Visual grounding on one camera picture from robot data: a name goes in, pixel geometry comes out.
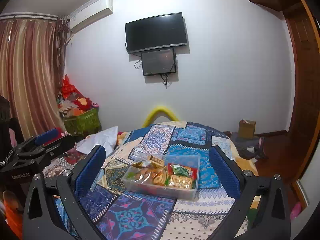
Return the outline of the green pea snack bag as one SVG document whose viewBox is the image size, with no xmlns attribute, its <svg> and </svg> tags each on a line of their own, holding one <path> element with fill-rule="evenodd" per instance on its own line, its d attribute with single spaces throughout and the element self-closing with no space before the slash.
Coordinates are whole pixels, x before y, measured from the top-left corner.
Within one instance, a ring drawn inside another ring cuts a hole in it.
<svg viewBox="0 0 320 240">
<path fill-rule="evenodd" d="M 189 170 L 179 164 L 171 164 L 171 169 L 174 175 L 180 177 L 189 177 Z"/>
</svg>

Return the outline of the clear bag orange pastry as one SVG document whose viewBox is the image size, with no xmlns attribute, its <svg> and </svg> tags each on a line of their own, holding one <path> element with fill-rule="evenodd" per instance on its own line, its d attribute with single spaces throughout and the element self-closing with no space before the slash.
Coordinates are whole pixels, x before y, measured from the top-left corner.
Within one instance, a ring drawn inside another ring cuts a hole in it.
<svg viewBox="0 0 320 240">
<path fill-rule="evenodd" d="M 164 186 L 167 180 L 167 171 L 164 168 L 141 168 L 137 172 L 130 172 L 127 179 L 140 184 Z"/>
</svg>

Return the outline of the green storage box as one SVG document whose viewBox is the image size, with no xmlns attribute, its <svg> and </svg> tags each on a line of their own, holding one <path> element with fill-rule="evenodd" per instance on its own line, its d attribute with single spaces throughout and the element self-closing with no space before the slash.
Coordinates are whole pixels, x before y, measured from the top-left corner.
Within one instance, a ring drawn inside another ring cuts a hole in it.
<svg viewBox="0 0 320 240">
<path fill-rule="evenodd" d="M 101 122 L 98 109 L 93 108 L 78 116 L 70 116 L 63 119 L 66 131 L 73 136 L 87 136 L 98 133 L 101 130 Z"/>
</svg>

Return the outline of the patchwork patterned bedspread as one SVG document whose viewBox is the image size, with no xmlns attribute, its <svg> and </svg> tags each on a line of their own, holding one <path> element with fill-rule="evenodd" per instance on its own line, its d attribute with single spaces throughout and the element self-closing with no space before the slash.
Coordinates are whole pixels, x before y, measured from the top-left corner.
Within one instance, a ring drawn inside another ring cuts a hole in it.
<svg viewBox="0 0 320 240">
<path fill-rule="evenodd" d="M 112 146 L 80 198 L 104 239 L 208 239 L 235 202 L 209 162 L 212 146 L 257 172 L 229 136 L 192 122 L 124 132 Z"/>
</svg>

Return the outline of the white plastic bag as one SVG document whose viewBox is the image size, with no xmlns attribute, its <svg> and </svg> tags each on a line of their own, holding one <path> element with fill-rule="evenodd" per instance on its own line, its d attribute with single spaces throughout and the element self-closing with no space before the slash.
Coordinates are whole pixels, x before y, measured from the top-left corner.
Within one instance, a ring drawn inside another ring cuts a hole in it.
<svg viewBox="0 0 320 240">
<path fill-rule="evenodd" d="M 118 126 L 114 126 L 101 132 L 89 135 L 76 145 L 76 150 L 88 155 L 96 145 L 103 146 L 106 158 L 112 154 L 117 144 Z"/>
</svg>

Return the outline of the brown cardboard box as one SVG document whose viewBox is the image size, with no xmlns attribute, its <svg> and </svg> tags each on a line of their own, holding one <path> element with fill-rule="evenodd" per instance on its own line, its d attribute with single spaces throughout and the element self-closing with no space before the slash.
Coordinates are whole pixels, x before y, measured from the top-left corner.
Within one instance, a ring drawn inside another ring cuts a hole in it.
<svg viewBox="0 0 320 240">
<path fill-rule="evenodd" d="M 245 139 L 252 139 L 255 134 L 255 121 L 241 119 L 239 121 L 239 130 L 238 134 L 239 137 L 245 138 Z"/>
</svg>

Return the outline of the golden cracker pack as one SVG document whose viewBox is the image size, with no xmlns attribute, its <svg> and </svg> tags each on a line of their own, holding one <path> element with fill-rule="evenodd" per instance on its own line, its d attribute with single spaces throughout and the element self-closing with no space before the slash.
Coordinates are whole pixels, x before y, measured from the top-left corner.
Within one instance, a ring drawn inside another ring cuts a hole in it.
<svg viewBox="0 0 320 240">
<path fill-rule="evenodd" d="M 194 180 L 190 177 L 172 175 L 168 182 L 168 187 L 177 189 L 192 189 Z"/>
</svg>

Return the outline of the clear plastic storage bin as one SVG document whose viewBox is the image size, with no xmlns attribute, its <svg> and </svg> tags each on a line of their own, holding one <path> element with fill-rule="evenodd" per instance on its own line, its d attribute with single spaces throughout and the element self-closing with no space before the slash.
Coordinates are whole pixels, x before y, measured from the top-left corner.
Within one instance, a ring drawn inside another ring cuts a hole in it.
<svg viewBox="0 0 320 240">
<path fill-rule="evenodd" d="M 132 192 L 194 200 L 199 179 L 198 156 L 141 153 L 129 165 L 121 181 Z"/>
</svg>

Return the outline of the red orange snack bag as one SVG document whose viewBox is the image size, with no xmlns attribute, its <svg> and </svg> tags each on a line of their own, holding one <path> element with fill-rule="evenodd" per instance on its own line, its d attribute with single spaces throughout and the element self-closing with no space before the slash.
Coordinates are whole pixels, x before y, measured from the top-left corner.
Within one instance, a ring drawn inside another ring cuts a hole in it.
<svg viewBox="0 0 320 240">
<path fill-rule="evenodd" d="M 173 172 L 172 172 L 171 166 L 170 166 L 171 164 L 173 164 L 173 163 L 168 163 L 167 164 L 168 172 L 169 172 L 170 175 L 174 175 Z M 189 177 L 190 178 L 193 178 L 193 180 L 195 180 L 197 178 L 197 168 L 184 166 L 184 165 L 181 165 L 181 166 L 183 166 L 183 167 L 185 167 L 185 168 L 187 168 L 189 170 Z"/>
</svg>

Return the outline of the striped brown curtain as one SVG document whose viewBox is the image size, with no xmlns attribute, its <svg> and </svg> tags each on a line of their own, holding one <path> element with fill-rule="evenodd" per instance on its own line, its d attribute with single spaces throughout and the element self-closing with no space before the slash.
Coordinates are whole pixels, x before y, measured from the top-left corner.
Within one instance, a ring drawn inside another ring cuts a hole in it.
<svg viewBox="0 0 320 240">
<path fill-rule="evenodd" d="M 56 97 L 62 87 L 68 24 L 40 18 L 1 20 L 1 95 L 29 138 L 64 129 Z"/>
</svg>

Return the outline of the yellow foam tube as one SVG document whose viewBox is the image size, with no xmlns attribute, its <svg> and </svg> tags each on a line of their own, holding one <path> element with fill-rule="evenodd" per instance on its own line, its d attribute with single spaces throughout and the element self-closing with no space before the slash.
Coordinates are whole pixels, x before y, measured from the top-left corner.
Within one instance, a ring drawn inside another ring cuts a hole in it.
<svg viewBox="0 0 320 240">
<path fill-rule="evenodd" d="M 156 106 L 144 120 L 142 127 L 150 126 L 160 116 L 166 117 L 169 121 L 179 121 L 178 117 L 167 107 Z"/>
</svg>

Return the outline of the white air conditioner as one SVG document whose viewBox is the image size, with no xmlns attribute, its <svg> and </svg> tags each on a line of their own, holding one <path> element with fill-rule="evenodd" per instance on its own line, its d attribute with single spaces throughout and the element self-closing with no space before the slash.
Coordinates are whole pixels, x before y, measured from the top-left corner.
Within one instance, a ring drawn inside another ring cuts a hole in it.
<svg viewBox="0 0 320 240">
<path fill-rule="evenodd" d="M 77 33 L 102 18 L 113 14 L 112 0 L 98 0 L 70 17 L 70 29 Z"/>
</svg>

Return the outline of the brown wooden door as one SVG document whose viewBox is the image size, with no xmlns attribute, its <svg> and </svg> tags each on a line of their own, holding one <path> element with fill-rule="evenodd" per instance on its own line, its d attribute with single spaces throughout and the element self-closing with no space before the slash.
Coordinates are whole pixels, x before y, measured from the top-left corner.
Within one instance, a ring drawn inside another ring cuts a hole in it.
<svg viewBox="0 0 320 240">
<path fill-rule="evenodd" d="M 249 1 L 281 11 L 289 29 L 295 97 L 280 174 L 291 183 L 303 175 L 319 141 L 319 27 L 306 0 Z"/>
</svg>

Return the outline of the small black wall monitor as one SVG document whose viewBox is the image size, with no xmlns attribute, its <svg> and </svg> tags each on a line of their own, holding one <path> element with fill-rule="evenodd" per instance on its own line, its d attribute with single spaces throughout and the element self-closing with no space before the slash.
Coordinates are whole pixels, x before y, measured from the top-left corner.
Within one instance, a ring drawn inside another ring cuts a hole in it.
<svg viewBox="0 0 320 240">
<path fill-rule="evenodd" d="M 176 55 L 173 48 L 143 52 L 141 59 L 144 76 L 176 73 Z"/>
</svg>

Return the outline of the wall mounted black television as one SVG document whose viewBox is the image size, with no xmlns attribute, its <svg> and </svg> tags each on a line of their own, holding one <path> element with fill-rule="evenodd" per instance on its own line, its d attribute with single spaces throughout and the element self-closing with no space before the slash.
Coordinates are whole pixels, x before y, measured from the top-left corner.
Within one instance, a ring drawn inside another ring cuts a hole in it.
<svg viewBox="0 0 320 240">
<path fill-rule="evenodd" d="M 188 44 L 185 23 L 180 12 L 126 23 L 125 34 L 129 54 Z"/>
</svg>

